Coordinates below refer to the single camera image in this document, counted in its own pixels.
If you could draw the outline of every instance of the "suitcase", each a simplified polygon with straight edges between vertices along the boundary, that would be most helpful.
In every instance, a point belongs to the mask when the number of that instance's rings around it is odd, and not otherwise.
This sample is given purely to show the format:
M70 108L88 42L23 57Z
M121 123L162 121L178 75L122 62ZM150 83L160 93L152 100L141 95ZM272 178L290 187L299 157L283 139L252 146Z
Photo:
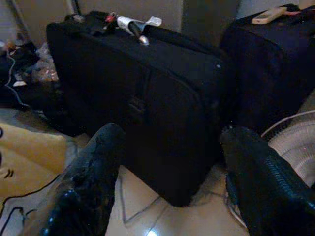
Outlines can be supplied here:
M298 11L292 4L288 11ZM295 114L315 86L315 21L312 8L266 25L256 15L236 20L220 47L238 68L240 103L236 124L258 133Z
M124 165L174 206L186 206L214 162L233 117L235 71L218 48L146 26L149 46L108 14L67 17L47 38L69 112L89 135L113 122L127 135Z

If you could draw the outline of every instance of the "electric fan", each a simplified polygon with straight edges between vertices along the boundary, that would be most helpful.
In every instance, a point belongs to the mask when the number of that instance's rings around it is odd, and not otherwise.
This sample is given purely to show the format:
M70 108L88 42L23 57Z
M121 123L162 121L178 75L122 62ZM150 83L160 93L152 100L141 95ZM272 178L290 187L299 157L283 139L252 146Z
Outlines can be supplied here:
M261 137L292 166L308 187L315 189L315 110L287 117L272 125ZM237 206L228 196L225 203L245 227Z

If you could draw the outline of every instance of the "fabric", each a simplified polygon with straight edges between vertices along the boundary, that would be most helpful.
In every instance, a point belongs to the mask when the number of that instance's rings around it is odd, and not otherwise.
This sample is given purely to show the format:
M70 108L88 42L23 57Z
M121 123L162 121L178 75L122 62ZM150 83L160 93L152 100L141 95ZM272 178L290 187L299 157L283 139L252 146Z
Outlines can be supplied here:
M0 232L9 212L5 204L39 191L63 171L63 136L0 124Z

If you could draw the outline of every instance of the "remote control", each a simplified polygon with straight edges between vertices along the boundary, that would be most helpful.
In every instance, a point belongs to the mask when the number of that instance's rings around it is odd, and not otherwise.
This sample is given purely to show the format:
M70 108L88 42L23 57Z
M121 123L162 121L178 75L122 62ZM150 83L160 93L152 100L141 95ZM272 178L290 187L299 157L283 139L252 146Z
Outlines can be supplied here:
M274 19L282 16L286 12L287 8L286 7L277 7L277 8L272 8L269 9L268 11L265 11L261 13L260 15L254 17L252 19L253 24L258 24L258 25L264 25L267 24Z

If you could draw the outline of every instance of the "electrical wire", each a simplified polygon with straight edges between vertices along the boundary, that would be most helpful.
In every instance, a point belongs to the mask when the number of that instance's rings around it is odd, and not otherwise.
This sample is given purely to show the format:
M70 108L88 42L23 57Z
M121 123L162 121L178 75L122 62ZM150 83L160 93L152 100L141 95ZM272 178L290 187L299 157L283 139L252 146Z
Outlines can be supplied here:
M245 229L247 229L247 226L245 222L243 221L242 217L239 213L236 212L236 209L231 201L231 199L228 196L227 190L225 190L225 198L224 198L224 204L226 205L227 209L230 211L230 213L234 216L234 218L243 226Z
M122 204L122 214L123 214L123 223L126 228L128 228L136 219L141 217L148 209L150 209L153 205L157 204L162 198L161 196L158 196L155 198L150 204L148 204L143 210L139 211L138 213L134 214L132 217L129 219L126 218L126 205L124 201L124 196L123 196L123 180L121 177L118 177L118 180L120 182L120 200Z
M225 198L225 195L223 194L220 194L220 193L216 193L216 192L213 192L213 191L204 191L203 194L206 196L208 195L213 195L213 196L216 196L216 197L219 197L219 198L222 198L224 199ZM204 203L195 203L195 204L190 204L188 207L200 207L200 206L204 206L204 205L207 205L211 200L208 200L207 202L204 202Z
M9 69L9 79L8 79L8 82L7 82L4 86L6 86L9 90L11 90L11 91L13 92L14 96L16 97L16 100L18 101L18 103L19 103L20 105L32 109L30 105L23 103L22 100L21 100L21 98L20 98L20 96L18 95L18 93L17 93L13 88L11 88L11 87L9 86L9 84L10 84L11 81L12 81L12 71L13 71L13 68L14 68L14 66L15 66L15 64L16 64L16 60L15 60L13 57L10 56L10 52L9 52L9 51L7 51L7 54L6 54L6 55L7 55L7 57L13 62L13 64L11 65L11 67L10 67L10 69Z

